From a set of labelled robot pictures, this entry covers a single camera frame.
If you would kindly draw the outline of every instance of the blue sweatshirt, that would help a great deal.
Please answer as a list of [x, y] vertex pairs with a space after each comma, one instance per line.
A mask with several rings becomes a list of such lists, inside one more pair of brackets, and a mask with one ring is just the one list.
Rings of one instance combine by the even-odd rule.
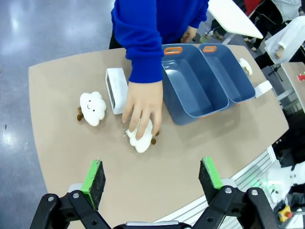
[[209, 0], [116, 0], [111, 12], [114, 36], [132, 61], [134, 83], [162, 80], [162, 44], [206, 21]]

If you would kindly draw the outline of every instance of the green tape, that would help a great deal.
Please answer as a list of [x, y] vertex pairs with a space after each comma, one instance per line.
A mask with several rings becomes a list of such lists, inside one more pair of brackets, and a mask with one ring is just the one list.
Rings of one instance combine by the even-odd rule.
[[96, 172], [100, 166], [101, 161], [100, 160], [94, 160], [92, 161], [91, 167], [89, 169], [89, 172], [87, 174], [87, 177], [84, 181], [84, 183], [81, 186], [81, 191], [83, 192], [83, 194], [87, 197], [87, 199], [90, 201], [90, 203], [92, 204], [93, 207], [94, 206], [94, 202], [92, 199], [92, 195], [90, 193], [90, 188], [92, 186], [93, 180], [95, 178]]
[[217, 172], [217, 169], [213, 163], [212, 158], [210, 156], [206, 156], [203, 157], [201, 161], [203, 162], [203, 165], [205, 166], [206, 171], [208, 172], [211, 178], [214, 188], [221, 189], [221, 187], [223, 186], [223, 182], [219, 176], [219, 173]]

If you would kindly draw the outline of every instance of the large blue bin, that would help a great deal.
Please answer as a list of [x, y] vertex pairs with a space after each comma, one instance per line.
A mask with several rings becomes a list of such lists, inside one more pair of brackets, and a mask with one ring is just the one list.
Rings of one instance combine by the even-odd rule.
[[255, 96], [255, 89], [248, 76], [227, 46], [223, 44], [201, 44], [199, 49], [228, 95], [229, 106]]
[[228, 107], [229, 100], [198, 48], [163, 45], [163, 99], [173, 121], [185, 125]]

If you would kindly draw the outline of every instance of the brown table surface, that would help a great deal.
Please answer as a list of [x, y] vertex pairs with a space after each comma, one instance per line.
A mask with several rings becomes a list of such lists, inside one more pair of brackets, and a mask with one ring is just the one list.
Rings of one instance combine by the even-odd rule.
[[299, 74], [305, 72], [305, 64], [302, 62], [288, 62], [281, 64], [281, 66], [294, 88], [296, 96], [305, 112], [305, 81], [299, 81], [297, 78]]
[[[253, 68], [254, 86], [266, 78], [249, 51], [229, 46]], [[113, 115], [105, 85], [107, 68], [131, 63], [125, 49], [70, 56], [29, 68], [30, 107], [36, 148], [50, 193], [64, 195], [81, 183], [92, 160], [103, 160], [106, 186], [99, 211], [113, 227], [126, 221], [155, 221], [203, 194], [199, 161], [212, 156], [221, 177], [231, 177], [258, 157], [287, 129], [275, 95], [270, 90], [185, 126], [175, 125], [163, 106], [157, 143], [143, 154], [122, 137], [121, 115]], [[108, 106], [97, 127], [76, 119], [80, 95], [99, 91]], [[74, 223], [72, 228], [82, 228]]]

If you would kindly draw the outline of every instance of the shoe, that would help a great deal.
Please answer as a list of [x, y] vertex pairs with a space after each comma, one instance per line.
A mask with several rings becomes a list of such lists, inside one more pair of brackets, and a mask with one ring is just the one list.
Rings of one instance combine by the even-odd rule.
[[217, 32], [216, 30], [215, 30], [215, 35], [216, 35], [216, 37], [218, 38], [218, 39], [220, 39], [220, 40], [222, 40], [224, 37], [223, 37], [223, 35], [221, 35], [219, 32]]

